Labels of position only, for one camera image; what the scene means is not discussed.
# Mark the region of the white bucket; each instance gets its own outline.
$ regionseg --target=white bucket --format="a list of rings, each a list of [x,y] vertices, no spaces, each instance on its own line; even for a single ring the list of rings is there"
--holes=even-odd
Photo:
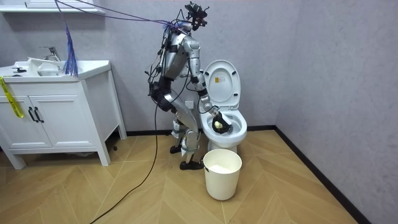
[[[214,149],[203,158],[207,192],[217,200],[228,200],[238,184],[241,158],[227,149]]]

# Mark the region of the cabinet door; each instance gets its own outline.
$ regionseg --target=cabinet door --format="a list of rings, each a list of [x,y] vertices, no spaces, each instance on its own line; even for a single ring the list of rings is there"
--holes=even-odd
[[[33,105],[28,96],[15,96],[24,113],[18,118],[7,98],[0,96],[0,134],[9,149],[30,149],[52,147],[41,123],[34,116]]]
[[[29,96],[53,147],[93,146],[82,102],[76,95]]]

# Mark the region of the sink vanity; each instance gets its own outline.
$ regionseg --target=sink vanity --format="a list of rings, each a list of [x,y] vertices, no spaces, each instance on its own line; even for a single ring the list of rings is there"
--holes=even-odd
[[[0,68],[24,114],[18,118],[0,90],[0,146],[15,169],[26,166],[21,154],[55,152],[97,152],[109,165],[105,140],[115,129],[126,138],[110,62],[79,61],[78,77],[56,65],[39,67],[36,76],[15,73],[16,67],[24,71],[29,63]]]

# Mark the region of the sticker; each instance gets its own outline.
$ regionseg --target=sticker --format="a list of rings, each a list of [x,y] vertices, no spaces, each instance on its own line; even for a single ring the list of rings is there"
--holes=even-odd
[[[216,77],[216,83],[225,82],[225,77]]]

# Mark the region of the humanoid robot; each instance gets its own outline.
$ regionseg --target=humanoid robot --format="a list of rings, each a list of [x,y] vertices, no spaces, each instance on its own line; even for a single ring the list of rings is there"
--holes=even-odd
[[[187,156],[181,162],[180,169],[197,170],[203,168],[199,162],[192,161],[199,145],[198,123],[192,112],[179,98],[179,94],[171,89],[172,82],[178,77],[190,75],[190,82],[195,86],[203,109],[206,113],[213,115],[213,130],[224,134],[232,130],[232,125],[231,120],[221,114],[218,107],[210,102],[205,79],[200,70],[200,44],[191,36],[192,30],[206,26],[207,22],[203,19],[207,16],[207,9],[203,10],[201,6],[192,2],[185,8],[188,10],[187,20],[177,21],[174,26],[165,30],[162,48],[158,52],[160,63],[155,68],[155,72],[159,73],[160,77],[157,82],[153,82],[153,79],[149,82],[149,95],[161,110],[171,111],[175,115],[172,134],[176,142],[170,148],[170,153],[181,150],[186,152]]]

